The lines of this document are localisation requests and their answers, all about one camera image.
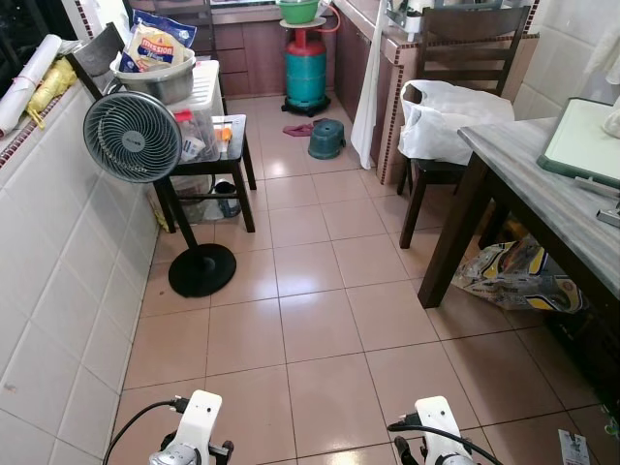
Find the long metal utensil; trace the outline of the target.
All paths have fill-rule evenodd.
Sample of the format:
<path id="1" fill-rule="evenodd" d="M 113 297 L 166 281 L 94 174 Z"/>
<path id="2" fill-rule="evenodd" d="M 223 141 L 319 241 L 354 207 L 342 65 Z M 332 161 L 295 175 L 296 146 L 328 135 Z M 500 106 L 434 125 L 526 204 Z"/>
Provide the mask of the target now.
<path id="1" fill-rule="evenodd" d="M 576 187 L 579 187 L 579 189 L 593 192 L 593 194 L 603 196 L 603 198 L 609 198 L 616 201 L 619 201 L 620 199 L 619 189 L 614 189 L 614 187 L 607 186 L 605 183 L 598 183 L 594 180 L 590 180 L 590 178 L 583 177 L 573 178 L 573 183 Z"/>

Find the white tray with green rim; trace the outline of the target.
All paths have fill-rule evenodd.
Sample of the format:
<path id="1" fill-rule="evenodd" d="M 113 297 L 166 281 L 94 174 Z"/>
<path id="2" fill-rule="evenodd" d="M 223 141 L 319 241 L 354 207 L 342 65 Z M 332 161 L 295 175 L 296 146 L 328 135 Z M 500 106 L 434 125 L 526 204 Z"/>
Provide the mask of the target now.
<path id="1" fill-rule="evenodd" d="M 613 109 L 592 99 L 568 99 L 537 164 L 545 171 L 619 189 L 620 139 L 605 131 Z"/>

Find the white plastic bag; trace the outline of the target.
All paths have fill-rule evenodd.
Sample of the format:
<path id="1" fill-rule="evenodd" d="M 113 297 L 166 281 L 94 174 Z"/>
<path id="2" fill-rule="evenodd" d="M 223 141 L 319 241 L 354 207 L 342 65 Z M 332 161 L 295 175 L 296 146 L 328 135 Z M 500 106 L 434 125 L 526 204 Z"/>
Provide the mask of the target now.
<path id="1" fill-rule="evenodd" d="M 465 167 L 473 149 L 459 136 L 460 128 L 514 121 L 509 99 L 482 90 L 447 81 L 412 79 L 402 85 L 400 93 L 411 90 L 417 90 L 420 101 L 400 99 L 404 124 L 398 141 L 400 154 L 408 159 Z"/>

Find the dark wooden chair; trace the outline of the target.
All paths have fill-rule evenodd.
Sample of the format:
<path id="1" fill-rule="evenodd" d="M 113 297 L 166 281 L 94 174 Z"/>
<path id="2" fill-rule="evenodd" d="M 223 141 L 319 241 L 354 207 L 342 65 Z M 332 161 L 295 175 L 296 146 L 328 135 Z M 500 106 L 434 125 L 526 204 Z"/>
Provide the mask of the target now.
<path id="1" fill-rule="evenodd" d="M 500 97 L 512 71 L 532 6 L 465 9 L 426 8 L 416 45 L 415 77 L 457 85 Z M 399 247 L 411 247 L 422 200 L 430 185 L 456 185 L 465 164 L 422 159 L 424 150 L 408 156 L 397 191 L 409 187 L 411 196 L 400 230 Z"/>

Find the white hanging cloth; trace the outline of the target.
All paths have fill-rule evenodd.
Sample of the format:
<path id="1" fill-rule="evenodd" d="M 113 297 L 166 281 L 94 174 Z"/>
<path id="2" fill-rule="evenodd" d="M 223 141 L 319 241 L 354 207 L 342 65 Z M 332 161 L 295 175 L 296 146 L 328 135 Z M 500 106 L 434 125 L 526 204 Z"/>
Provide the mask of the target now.
<path id="1" fill-rule="evenodd" d="M 350 144 L 357 152 L 360 167 L 371 170 L 373 163 L 371 152 L 373 146 L 373 129 L 376 128 L 378 116 L 378 94 L 380 94 L 380 71 L 384 58 L 384 31 L 388 25 L 388 0 L 375 0 L 376 12 L 372 15 L 372 25 L 369 28 L 369 48 L 366 52 L 366 67 L 360 85 L 357 115 L 350 135 Z"/>

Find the small teal plastic stool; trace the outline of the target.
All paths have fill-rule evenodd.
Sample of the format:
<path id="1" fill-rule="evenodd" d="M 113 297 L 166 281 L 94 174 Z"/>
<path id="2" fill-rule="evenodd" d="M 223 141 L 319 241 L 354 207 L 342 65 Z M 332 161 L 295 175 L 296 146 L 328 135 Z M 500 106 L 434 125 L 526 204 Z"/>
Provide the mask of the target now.
<path id="1" fill-rule="evenodd" d="M 345 125 L 329 118 L 315 120 L 307 142 L 307 154 L 318 160 L 335 159 L 345 145 Z"/>

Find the teal gas cylinder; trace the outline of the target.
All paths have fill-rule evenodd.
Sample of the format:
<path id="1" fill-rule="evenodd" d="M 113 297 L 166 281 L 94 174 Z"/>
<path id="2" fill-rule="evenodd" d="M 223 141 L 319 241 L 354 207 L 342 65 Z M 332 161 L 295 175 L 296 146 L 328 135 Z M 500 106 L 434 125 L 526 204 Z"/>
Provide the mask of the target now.
<path id="1" fill-rule="evenodd" d="M 311 118 L 329 103 L 326 95 L 327 53 L 319 32 L 293 28 L 285 45 L 285 102 L 283 111 Z"/>

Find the green plastic basin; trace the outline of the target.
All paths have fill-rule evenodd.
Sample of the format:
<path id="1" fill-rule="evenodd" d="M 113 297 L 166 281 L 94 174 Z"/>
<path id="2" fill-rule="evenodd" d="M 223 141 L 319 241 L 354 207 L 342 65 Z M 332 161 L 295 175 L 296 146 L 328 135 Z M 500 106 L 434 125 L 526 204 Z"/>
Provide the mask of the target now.
<path id="1" fill-rule="evenodd" d="M 309 25 L 319 16 L 320 0 L 273 0 L 282 21 L 288 25 Z"/>

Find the clear plastic bag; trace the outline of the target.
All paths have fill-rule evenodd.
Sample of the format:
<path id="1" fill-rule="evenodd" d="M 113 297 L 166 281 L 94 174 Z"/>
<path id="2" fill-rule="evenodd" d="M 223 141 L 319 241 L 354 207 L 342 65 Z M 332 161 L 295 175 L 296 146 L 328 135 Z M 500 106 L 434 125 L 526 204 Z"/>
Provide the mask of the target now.
<path id="1" fill-rule="evenodd" d="M 243 212 L 230 174 L 172 176 L 170 181 L 191 225 L 230 220 Z"/>

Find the clear plastic container red lid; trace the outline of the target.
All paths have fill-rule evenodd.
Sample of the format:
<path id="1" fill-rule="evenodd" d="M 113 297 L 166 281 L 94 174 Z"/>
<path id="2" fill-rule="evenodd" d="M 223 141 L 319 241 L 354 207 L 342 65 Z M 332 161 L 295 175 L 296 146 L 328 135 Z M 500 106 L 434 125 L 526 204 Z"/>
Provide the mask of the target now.
<path id="1" fill-rule="evenodd" d="M 172 115 L 178 123 L 182 137 L 181 163 L 202 163 L 220 159 L 211 110 L 182 109 L 174 111 Z"/>

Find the metal basin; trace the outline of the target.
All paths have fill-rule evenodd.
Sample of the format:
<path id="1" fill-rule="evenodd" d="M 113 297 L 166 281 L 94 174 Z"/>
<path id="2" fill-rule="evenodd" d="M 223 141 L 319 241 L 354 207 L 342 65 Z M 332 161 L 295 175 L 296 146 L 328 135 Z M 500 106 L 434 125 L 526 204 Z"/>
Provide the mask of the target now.
<path id="1" fill-rule="evenodd" d="M 136 90 L 147 96 L 155 97 L 165 105 L 174 105 L 191 96 L 194 77 L 192 71 L 196 66 L 196 53 L 187 50 L 187 59 L 180 65 L 173 65 L 163 70 L 147 72 L 125 72 L 120 70 L 121 57 L 118 65 L 112 67 L 115 78 L 125 89 Z"/>

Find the grey standing fan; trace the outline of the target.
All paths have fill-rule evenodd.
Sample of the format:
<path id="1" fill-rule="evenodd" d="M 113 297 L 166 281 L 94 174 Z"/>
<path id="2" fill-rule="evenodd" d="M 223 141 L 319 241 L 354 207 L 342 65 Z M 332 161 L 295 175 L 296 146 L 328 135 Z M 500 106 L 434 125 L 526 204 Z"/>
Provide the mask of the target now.
<path id="1" fill-rule="evenodd" d="M 225 245 L 198 243 L 170 181 L 181 161 L 182 137 L 167 107 L 146 94 L 116 90 L 89 107 L 83 135 L 99 167 L 119 180 L 151 183 L 167 201 L 187 244 L 170 264 L 170 288 L 185 297 L 210 296 L 225 288 L 236 271 L 233 253 Z"/>

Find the black flat board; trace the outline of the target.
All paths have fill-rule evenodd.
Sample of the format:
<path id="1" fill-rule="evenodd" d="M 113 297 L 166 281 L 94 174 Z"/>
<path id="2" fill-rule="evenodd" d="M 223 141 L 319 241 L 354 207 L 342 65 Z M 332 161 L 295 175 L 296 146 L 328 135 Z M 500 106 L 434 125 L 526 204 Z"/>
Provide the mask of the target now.
<path id="1" fill-rule="evenodd" d="M 102 34 L 89 41 L 80 41 L 66 53 L 65 58 L 74 68 L 77 79 L 94 99 L 107 96 L 120 87 L 115 67 L 124 41 L 115 23 L 108 23 Z"/>

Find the yellow plastic bag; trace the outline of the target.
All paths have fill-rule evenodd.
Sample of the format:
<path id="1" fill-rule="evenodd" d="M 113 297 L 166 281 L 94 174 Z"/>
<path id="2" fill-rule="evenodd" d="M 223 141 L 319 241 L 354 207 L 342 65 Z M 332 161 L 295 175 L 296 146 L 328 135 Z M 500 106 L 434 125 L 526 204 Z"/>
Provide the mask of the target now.
<path id="1" fill-rule="evenodd" d="M 43 115 L 53 99 L 61 97 L 63 93 L 76 83 L 77 75 L 74 66 L 67 57 L 58 58 L 40 81 L 39 87 L 32 93 L 26 105 L 26 112 L 35 121 L 40 129 L 45 127 Z"/>

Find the white paper roll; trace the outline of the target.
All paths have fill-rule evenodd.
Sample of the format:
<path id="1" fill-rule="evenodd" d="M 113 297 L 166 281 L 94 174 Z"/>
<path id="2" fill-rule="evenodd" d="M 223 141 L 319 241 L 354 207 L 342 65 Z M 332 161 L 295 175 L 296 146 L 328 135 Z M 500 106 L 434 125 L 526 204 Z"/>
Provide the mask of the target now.
<path id="1" fill-rule="evenodd" d="M 19 117 L 34 96 L 35 89 L 43 80 L 50 63 L 58 56 L 62 44 L 61 37 L 53 34 L 45 35 L 43 42 L 0 98 L 0 139 L 16 127 Z"/>

